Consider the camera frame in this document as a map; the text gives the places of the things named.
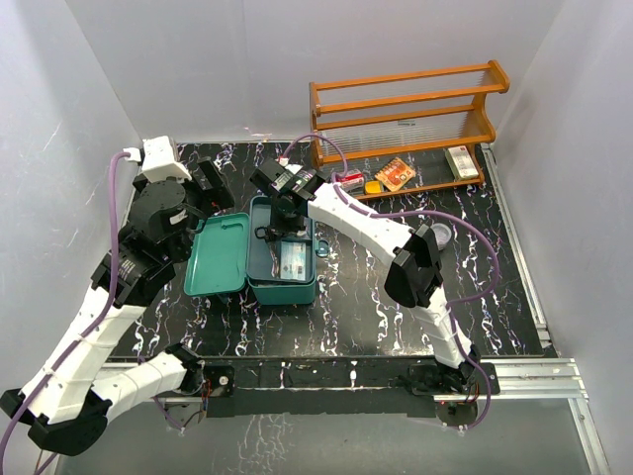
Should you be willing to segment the white blue card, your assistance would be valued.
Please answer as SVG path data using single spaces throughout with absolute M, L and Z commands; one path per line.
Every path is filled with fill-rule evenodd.
M 307 244 L 304 241 L 282 241 L 280 246 L 280 278 L 306 281 L 307 270 Z

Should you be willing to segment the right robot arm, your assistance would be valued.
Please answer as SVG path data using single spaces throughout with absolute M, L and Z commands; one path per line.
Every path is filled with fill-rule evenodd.
M 331 183 L 324 173 L 300 165 L 264 161 L 251 183 L 271 199 L 271 224 L 264 235 L 283 238 L 302 219 L 321 222 L 362 245 L 388 267 L 387 295 L 411 309 L 431 341 L 436 369 L 422 378 L 429 390 L 463 393 L 477 378 L 479 353 L 449 314 L 433 230 L 413 229 L 376 212 Z

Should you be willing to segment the blue divided tray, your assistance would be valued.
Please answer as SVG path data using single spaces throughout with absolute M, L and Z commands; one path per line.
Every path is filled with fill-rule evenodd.
M 246 274 L 250 280 L 280 283 L 307 283 L 316 272 L 314 223 L 300 216 L 303 229 L 283 237 L 269 234 L 271 200 L 251 199 L 249 210 Z

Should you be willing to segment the small black scissors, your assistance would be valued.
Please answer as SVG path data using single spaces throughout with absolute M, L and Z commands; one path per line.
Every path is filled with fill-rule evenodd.
M 277 244 L 275 235 L 272 234 L 268 227 L 260 226 L 254 231 L 255 237 L 266 242 L 271 258 L 271 276 L 277 277 L 279 274 L 279 259 L 277 255 Z

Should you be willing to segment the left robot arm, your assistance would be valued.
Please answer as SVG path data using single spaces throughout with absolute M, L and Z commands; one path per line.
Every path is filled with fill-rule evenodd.
M 38 374 L 20 389 L 7 390 L 1 409 L 28 427 L 40 449 L 68 456 L 87 450 L 117 416 L 166 392 L 192 395 L 204 383 L 204 363 L 174 343 L 111 380 L 96 376 L 121 337 L 176 275 L 192 253 L 194 238 L 213 212 L 231 208 L 226 179 L 208 158 L 194 171 L 182 163 L 177 177 L 157 181 L 147 172 L 134 181 L 136 193 L 124 226 L 109 205 L 111 249 L 91 277 L 84 301 L 67 332 Z

